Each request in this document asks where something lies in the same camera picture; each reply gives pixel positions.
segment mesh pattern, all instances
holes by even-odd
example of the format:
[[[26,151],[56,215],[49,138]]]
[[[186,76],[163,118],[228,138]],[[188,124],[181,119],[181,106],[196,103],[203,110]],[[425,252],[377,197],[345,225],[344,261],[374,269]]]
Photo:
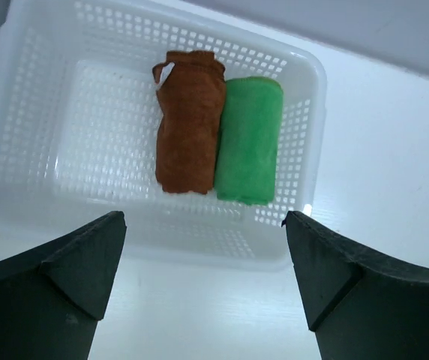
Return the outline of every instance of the mesh pattern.
[[[190,239],[185,243],[168,243],[172,234]],[[250,248],[245,236],[239,229],[210,226],[204,223],[167,223],[159,221],[156,226],[145,229],[138,239],[148,239],[149,246],[171,248],[176,251],[200,252],[213,257],[254,259],[257,255]]]
[[[86,63],[77,73],[58,153],[58,189],[115,201],[144,197],[161,119],[153,82]]]
[[[68,62],[52,43],[29,28],[1,120],[0,183],[44,183],[67,71]]]
[[[278,140],[274,201],[268,204],[268,208],[256,207],[255,221],[279,226],[287,212],[295,209],[310,105],[311,100],[308,99],[284,107]]]
[[[164,60],[167,50],[210,50],[226,65],[227,79],[250,75],[276,79],[287,64],[286,59],[251,49],[243,43],[154,21],[132,10],[113,10],[93,1],[75,1],[74,7],[86,37],[85,50],[113,61],[124,60],[128,64],[138,61],[151,67]]]

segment towel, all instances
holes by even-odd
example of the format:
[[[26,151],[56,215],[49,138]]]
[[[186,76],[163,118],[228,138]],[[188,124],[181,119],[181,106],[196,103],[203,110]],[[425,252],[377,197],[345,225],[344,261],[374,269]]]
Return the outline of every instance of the towel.
[[[157,132],[156,179],[163,191],[206,194],[213,188],[218,129],[226,97],[224,66],[208,51],[170,51],[153,67],[154,81],[174,67],[156,91],[163,112]]]
[[[220,200],[266,205],[275,197],[283,90],[272,79],[226,81],[214,189]]]

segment basket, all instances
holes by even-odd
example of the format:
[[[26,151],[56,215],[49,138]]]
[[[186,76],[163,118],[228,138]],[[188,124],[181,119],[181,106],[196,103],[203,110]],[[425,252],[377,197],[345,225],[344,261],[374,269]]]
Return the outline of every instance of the basket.
[[[169,195],[155,179],[161,111],[153,65],[212,50],[226,79],[276,79],[285,94],[273,203]],[[111,210],[125,252],[245,269],[289,261],[286,213],[312,203],[326,76],[310,54],[143,1],[13,0],[0,29],[0,231],[50,239]]]

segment white table surface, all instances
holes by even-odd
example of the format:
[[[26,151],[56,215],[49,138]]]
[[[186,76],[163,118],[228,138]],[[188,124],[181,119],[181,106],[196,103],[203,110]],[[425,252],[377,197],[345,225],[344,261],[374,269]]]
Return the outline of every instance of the white table surface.
[[[158,1],[313,53],[328,75],[313,217],[429,267],[429,79],[191,4]],[[0,236],[0,259],[35,245]],[[243,272],[123,256],[90,359],[320,355],[291,268]]]

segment rolled towel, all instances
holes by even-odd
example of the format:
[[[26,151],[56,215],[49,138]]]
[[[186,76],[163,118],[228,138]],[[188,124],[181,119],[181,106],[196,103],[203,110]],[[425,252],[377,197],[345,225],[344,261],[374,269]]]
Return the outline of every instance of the rolled towel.
[[[214,189],[220,200],[266,205],[275,197],[283,90],[274,80],[226,81]]]
[[[153,67],[154,81],[174,63],[156,95],[163,112],[157,132],[156,179],[163,191],[206,194],[213,188],[218,129],[226,97],[224,66],[207,51],[170,51]]]

